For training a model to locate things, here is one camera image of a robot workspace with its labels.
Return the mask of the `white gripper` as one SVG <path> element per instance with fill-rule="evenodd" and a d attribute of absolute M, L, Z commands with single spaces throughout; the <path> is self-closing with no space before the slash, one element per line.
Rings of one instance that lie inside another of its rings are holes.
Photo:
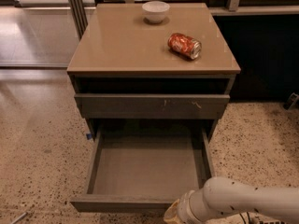
<path fill-rule="evenodd" d="M 202 191 L 190 190 L 175 200 L 164 213 L 166 224 L 202 224 L 200 218 L 203 207 Z"/>

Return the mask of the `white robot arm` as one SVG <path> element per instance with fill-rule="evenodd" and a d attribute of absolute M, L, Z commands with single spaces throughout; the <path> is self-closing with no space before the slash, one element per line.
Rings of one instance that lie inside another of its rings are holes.
<path fill-rule="evenodd" d="M 190 190 L 164 213 L 167 224 L 205 224 L 244 212 L 299 223 L 299 188 L 261 188 L 214 176 L 199 190 Z"/>

